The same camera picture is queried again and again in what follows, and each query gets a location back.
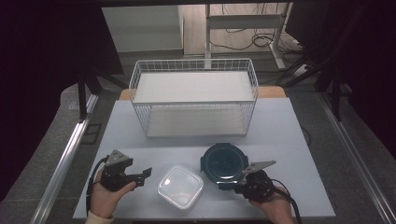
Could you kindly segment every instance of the black curtain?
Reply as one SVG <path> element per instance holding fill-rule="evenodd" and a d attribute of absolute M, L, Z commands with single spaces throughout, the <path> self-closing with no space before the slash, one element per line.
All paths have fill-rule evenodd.
<path fill-rule="evenodd" d="M 396 158 L 396 2 L 370 1 L 346 44 L 339 71 L 349 102 Z"/>
<path fill-rule="evenodd" d="M 2 200 L 50 126 L 62 91 L 81 74 L 122 68 L 98 5 L 22 0 L 0 8 Z"/>

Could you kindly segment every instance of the wire basket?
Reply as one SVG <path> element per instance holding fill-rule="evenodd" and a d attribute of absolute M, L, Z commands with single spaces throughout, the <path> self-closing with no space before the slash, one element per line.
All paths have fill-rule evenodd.
<path fill-rule="evenodd" d="M 129 93 L 147 137 L 245 136 L 258 94 L 250 59 L 138 61 Z"/>

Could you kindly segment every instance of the white table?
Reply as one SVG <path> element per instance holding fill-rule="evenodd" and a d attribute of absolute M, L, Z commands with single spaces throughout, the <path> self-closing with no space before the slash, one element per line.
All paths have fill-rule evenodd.
<path fill-rule="evenodd" d="M 147 139 L 131 102 L 117 101 L 92 169 L 113 149 L 134 158 L 126 174 L 140 174 L 152 167 L 145 186 L 125 195 L 114 217 L 144 220 L 265 218 L 261 210 L 252 207 L 242 195 L 233 190 L 219 190 L 200 172 L 200 158 L 216 143 L 239 147 L 249 162 L 275 160 L 276 164 L 265 168 L 265 172 L 286 185 L 302 217 L 335 216 L 289 98 L 259 99 L 246 137 L 182 139 Z M 205 184 L 201 197 L 187 211 L 178 210 L 157 192 L 163 175 L 177 164 L 198 174 Z M 86 188 L 73 218 L 86 217 Z"/>

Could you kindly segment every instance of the hand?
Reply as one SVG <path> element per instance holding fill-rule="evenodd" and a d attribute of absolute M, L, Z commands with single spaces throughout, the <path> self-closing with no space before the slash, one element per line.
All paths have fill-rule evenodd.
<path fill-rule="evenodd" d="M 284 192 L 286 192 L 281 187 L 276 187 Z M 285 197 L 278 193 L 274 193 L 268 202 L 258 203 L 249 200 L 250 204 L 260 209 L 264 212 L 267 217 L 275 224 L 293 224 L 293 218 L 291 216 L 290 202 Z"/>
<path fill-rule="evenodd" d="M 98 217 L 111 218 L 114 210 L 116 210 L 119 200 L 126 193 L 134 189 L 134 187 L 136 187 L 136 183 L 129 183 L 119 191 L 113 192 L 105 189 L 105 187 L 100 184 L 102 172 L 103 168 L 98 171 L 94 181 L 96 184 L 93 184 L 92 186 L 91 213 Z"/>

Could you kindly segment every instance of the plastic container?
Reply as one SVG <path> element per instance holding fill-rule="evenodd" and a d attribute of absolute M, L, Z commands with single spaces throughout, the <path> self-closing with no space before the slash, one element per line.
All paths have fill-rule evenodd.
<path fill-rule="evenodd" d="M 179 209 L 188 209 L 201 194 L 202 178 L 182 166 L 172 167 L 158 185 L 158 193 Z"/>

